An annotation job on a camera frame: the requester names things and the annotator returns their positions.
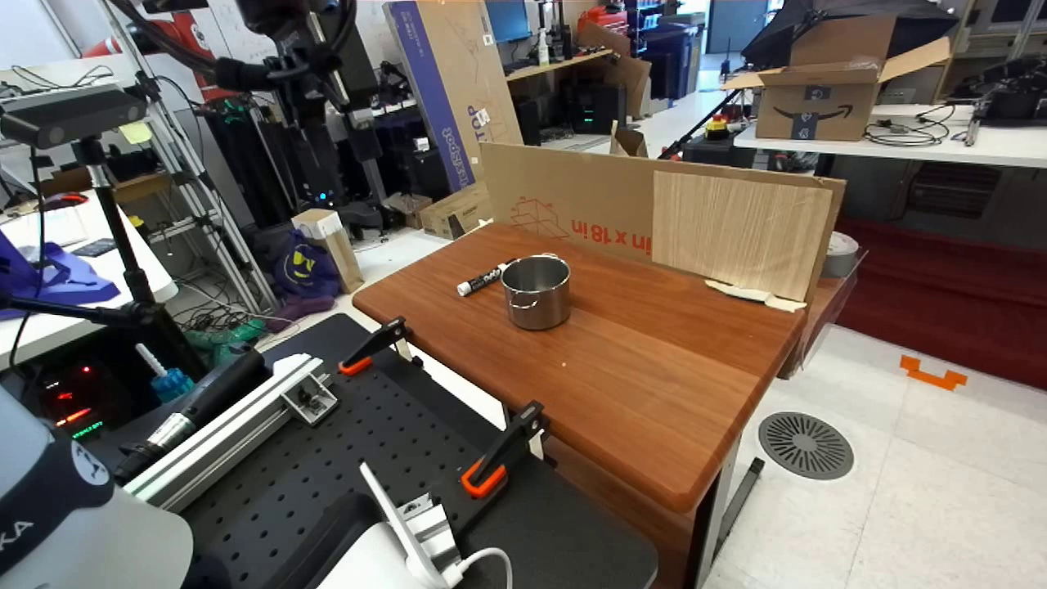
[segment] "light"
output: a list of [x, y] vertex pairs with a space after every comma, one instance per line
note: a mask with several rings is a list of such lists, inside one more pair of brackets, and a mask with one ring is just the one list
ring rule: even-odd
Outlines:
[[59, 418], [56, 427], [59, 427], [59, 428], [65, 428], [65, 427], [73, 427], [73, 422], [86, 418], [86, 417], [92, 417], [92, 406], [86, 406], [86, 408], [79, 408], [79, 413], [69, 413], [69, 417], [65, 417], [65, 418]]
[[79, 428], [79, 431], [73, 434], [73, 442], [89, 440], [89, 434], [100, 431], [101, 427], [106, 427], [106, 422], [92, 422], [92, 427]]

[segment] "wooden tabletop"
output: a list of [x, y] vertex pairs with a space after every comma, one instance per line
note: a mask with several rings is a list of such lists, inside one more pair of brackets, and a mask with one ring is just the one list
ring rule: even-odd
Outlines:
[[[455, 293], [531, 251], [571, 263], [571, 323], [516, 332], [502, 285]], [[693, 276], [498, 223], [365, 289], [356, 308], [407, 319], [422, 349], [507, 406], [542, 403], [558, 440], [682, 513], [716, 479], [801, 332], [801, 314], [724, 298]]]

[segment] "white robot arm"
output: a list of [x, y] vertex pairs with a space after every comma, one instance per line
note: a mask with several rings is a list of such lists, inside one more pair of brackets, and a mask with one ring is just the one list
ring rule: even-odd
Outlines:
[[0, 388], [0, 589], [179, 589], [191, 525], [136, 502], [109, 469]]

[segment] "shelf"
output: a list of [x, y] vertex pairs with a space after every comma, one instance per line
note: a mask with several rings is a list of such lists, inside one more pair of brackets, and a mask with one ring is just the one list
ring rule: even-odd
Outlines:
[[561, 69], [573, 69], [573, 64], [599, 62], [599, 58], [612, 58], [612, 56], [616, 56], [612, 48], [599, 48], [599, 51], [564, 58], [564, 62], [527, 64], [527, 69], [507, 73], [504, 81], [536, 78], [546, 73], [561, 73]]

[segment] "black perforated table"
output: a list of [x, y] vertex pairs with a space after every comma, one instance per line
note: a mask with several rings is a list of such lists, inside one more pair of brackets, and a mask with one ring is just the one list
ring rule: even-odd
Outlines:
[[[333, 368], [368, 336], [350, 319], [331, 319], [264, 353], [315, 353]], [[233, 587], [302, 587], [331, 565], [360, 525], [355, 513], [369, 463], [397, 505], [413, 502], [439, 475], [459, 471], [498, 434], [450, 395], [420, 364], [392, 353], [375, 370], [336, 380], [341, 406], [318, 428], [285, 427], [248, 463], [207, 491], [187, 520], [198, 550], [214, 552]], [[341, 547], [315, 529], [336, 529]], [[542, 463], [524, 458], [498, 505], [459, 537], [463, 552], [504, 547], [522, 589], [647, 587], [655, 550], [625, 525], [585, 505]], [[465, 587], [504, 587], [502, 563], [478, 563]]]

